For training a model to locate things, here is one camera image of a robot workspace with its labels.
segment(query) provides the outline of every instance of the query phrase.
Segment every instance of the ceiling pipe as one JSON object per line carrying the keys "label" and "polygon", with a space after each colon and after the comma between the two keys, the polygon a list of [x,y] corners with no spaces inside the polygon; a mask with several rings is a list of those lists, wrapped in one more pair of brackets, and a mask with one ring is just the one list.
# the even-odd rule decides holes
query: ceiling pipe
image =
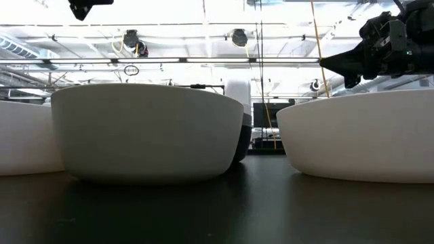
{"label": "ceiling pipe", "polygon": [[[68,73],[92,73],[92,72],[123,72],[123,69],[126,67],[122,66],[121,68],[113,68],[113,67],[107,67],[107,68],[90,68],[90,69],[86,69],[86,68],[68,68],[68,67],[64,67],[64,68],[59,68],[55,71],[51,71],[51,70],[47,70],[44,68],[30,68],[30,69],[26,69],[26,72],[28,73],[46,73],[46,72],[50,72],[50,73],[64,73],[64,72],[68,72]],[[13,70],[22,70],[21,68],[13,68]],[[154,71],[154,72],[161,72],[160,68],[140,68],[138,67],[139,71]]]}
{"label": "ceiling pipe", "polygon": [[19,76],[13,75],[9,72],[0,71],[0,84],[8,86],[31,86],[26,81],[23,81]]}
{"label": "ceiling pipe", "polygon": [[3,66],[3,65],[0,65],[0,70],[4,70],[4,71],[7,71],[7,72],[9,72],[11,74],[17,75],[20,79],[22,79],[23,81],[27,81],[29,83],[37,82],[37,83],[40,83],[40,84],[49,85],[48,81],[43,81],[43,80],[38,79],[36,77],[32,77],[30,75],[26,75],[24,73],[21,73],[19,71],[13,70],[13,69],[8,68],[8,67]]}
{"label": "ceiling pipe", "polygon": [[[32,47],[28,43],[18,40],[17,38],[5,33],[0,33],[0,48],[26,59],[58,58],[58,55],[50,50]],[[57,68],[57,66],[52,65],[45,67],[48,67],[52,70]]]}
{"label": "ceiling pipe", "polygon": [[[123,27],[123,28],[137,28],[140,26],[201,26],[202,22],[196,22],[196,23],[144,23],[144,24],[70,24],[69,27],[81,27],[81,28],[102,28],[102,27]],[[210,22],[210,25],[252,25],[255,26],[257,23],[255,22]],[[287,26],[288,23],[282,23],[282,22],[264,22],[263,25],[280,25],[280,26]],[[29,27],[29,28],[41,28],[41,27],[48,27],[48,28],[62,28],[64,25],[62,24],[0,24],[1,27]]]}

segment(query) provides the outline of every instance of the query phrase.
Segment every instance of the metal beam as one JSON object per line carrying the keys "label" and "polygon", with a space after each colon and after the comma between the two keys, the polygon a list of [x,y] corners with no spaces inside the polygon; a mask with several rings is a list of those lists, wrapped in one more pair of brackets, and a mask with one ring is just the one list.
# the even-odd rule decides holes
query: metal beam
{"label": "metal beam", "polygon": [[[252,7],[254,5],[254,0],[247,0],[248,5]],[[361,0],[315,0],[315,3],[358,3]],[[265,3],[263,1],[262,5],[283,5],[283,4],[291,4],[291,3],[308,3],[310,0],[280,0],[277,3],[273,3],[273,1],[268,1],[268,3]],[[378,3],[393,3],[393,0],[377,0]]]}
{"label": "metal beam", "polygon": [[[52,59],[8,59],[0,60],[0,64],[31,65],[38,64],[255,64],[258,58],[52,58]],[[265,64],[319,64],[319,58],[261,58]]]}
{"label": "metal beam", "polygon": [[[332,28],[329,28],[325,35],[319,40],[319,45],[321,47],[326,46],[334,38],[335,32],[339,28],[339,26],[342,26],[342,24],[350,21],[348,20],[348,16],[353,15],[355,12],[363,11],[368,5],[369,4],[357,4],[348,15],[343,16],[341,20],[336,21],[334,26]],[[311,49],[307,50],[304,56],[311,57],[316,55],[318,55],[318,45],[312,46]]]}
{"label": "metal beam", "polygon": [[62,89],[66,87],[37,87],[37,86],[0,86],[0,90],[2,89],[48,89],[48,90],[55,90],[55,89]]}
{"label": "metal beam", "polygon": [[[141,24],[70,24],[69,27],[86,27],[86,28],[101,28],[101,27],[122,27],[122,28],[137,28],[140,26],[201,26],[203,23],[141,23]],[[209,25],[255,25],[255,22],[210,22]],[[283,22],[264,22],[263,25],[282,25],[286,26],[287,23]],[[63,28],[61,24],[0,24],[0,27],[53,27]]]}
{"label": "metal beam", "polygon": [[[258,63],[251,63],[252,67],[258,67]],[[220,67],[220,68],[250,68],[250,65],[247,64],[215,64],[214,67]],[[281,63],[281,64],[264,64],[264,67],[284,67],[284,68],[319,68],[318,63],[312,63],[312,64],[285,64],[285,63]],[[48,70],[48,69],[43,69],[43,68],[32,68],[29,70],[26,70],[26,72],[28,73],[47,73],[47,72],[51,72],[51,73],[65,73],[65,72],[69,72],[69,73],[95,73],[95,72],[116,72],[116,71],[123,71],[123,68],[125,68],[125,66],[121,66],[120,68],[113,68],[112,66],[108,66],[107,68],[93,68],[93,69],[86,69],[86,67],[82,67],[80,68],[59,68],[56,70]],[[12,68],[13,70],[19,71],[21,69],[19,68]],[[159,68],[140,68],[138,67],[139,71],[160,71]]]}

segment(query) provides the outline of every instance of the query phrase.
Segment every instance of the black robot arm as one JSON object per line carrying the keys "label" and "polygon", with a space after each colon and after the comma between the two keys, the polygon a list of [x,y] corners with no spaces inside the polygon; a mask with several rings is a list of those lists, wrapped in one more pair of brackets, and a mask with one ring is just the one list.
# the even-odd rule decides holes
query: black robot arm
{"label": "black robot arm", "polygon": [[398,16],[383,12],[360,29],[354,49],[328,58],[320,65],[345,78],[345,87],[361,77],[434,74],[434,0],[415,0]]}
{"label": "black robot arm", "polygon": [[83,21],[94,5],[110,5],[114,0],[69,0],[76,19]]}

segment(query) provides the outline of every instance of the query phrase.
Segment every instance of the dark table surface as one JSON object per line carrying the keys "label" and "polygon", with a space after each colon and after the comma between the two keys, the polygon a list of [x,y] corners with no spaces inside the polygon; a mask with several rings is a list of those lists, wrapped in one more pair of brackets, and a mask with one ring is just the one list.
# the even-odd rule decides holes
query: dark table surface
{"label": "dark table surface", "polygon": [[0,243],[434,243],[434,185],[298,173],[250,156],[184,186],[0,178]]}

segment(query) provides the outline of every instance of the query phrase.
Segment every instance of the cable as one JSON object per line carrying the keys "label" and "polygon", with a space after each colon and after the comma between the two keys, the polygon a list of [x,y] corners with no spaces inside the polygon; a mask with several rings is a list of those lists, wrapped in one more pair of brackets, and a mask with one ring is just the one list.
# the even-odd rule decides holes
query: cable
{"label": "cable", "polygon": [[[313,15],[313,25],[315,26],[315,36],[317,38],[318,54],[319,54],[319,59],[321,60],[322,59],[321,45],[319,43],[318,27],[317,27],[317,21],[315,19],[315,7],[313,7],[313,0],[311,0],[311,8],[312,8],[312,15]],[[328,85],[327,85],[327,81],[326,81],[326,74],[324,73],[323,67],[321,67],[321,73],[323,75],[325,92],[327,94],[327,97],[330,98],[330,92],[328,91]]]}
{"label": "cable", "polygon": [[[259,1],[259,6],[260,6],[260,11],[262,13],[262,0]],[[254,1],[254,9],[255,9],[255,12],[256,12],[256,0]],[[265,103],[265,99],[264,99],[264,29],[263,29],[262,17],[261,17],[261,20],[260,20],[260,42],[261,42],[260,46],[259,46],[258,22],[255,22],[255,28],[256,28],[256,44],[258,46],[258,60],[259,60],[259,71],[260,71],[259,72],[260,73],[260,86],[261,86],[261,91],[262,91],[262,92],[260,91],[260,93],[261,93],[261,97],[262,97],[262,104],[265,107],[265,112],[266,112],[267,118],[269,120],[269,125],[270,125],[270,128],[271,128],[271,131],[273,132],[273,128],[272,128],[271,120],[270,120],[269,110],[268,110],[267,104]],[[268,140],[269,137],[268,137],[267,129],[265,131],[265,135],[266,135],[267,140]],[[264,127],[261,128],[261,137],[262,137],[262,139],[264,138]],[[277,143],[276,143],[276,139],[275,139],[274,133],[273,133],[273,139],[274,139],[274,149],[276,150],[277,149]]]}
{"label": "cable", "polygon": [[118,50],[118,49],[116,49],[116,47],[115,47],[115,43],[114,42],[111,42],[111,48],[113,49],[113,51],[115,51],[115,52],[117,52],[117,53],[120,53],[120,52],[122,52],[122,50],[123,50],[123,37],[124,37],[125,35],[122,35],[122,42],[121,42],[121,49],[120,50]]}

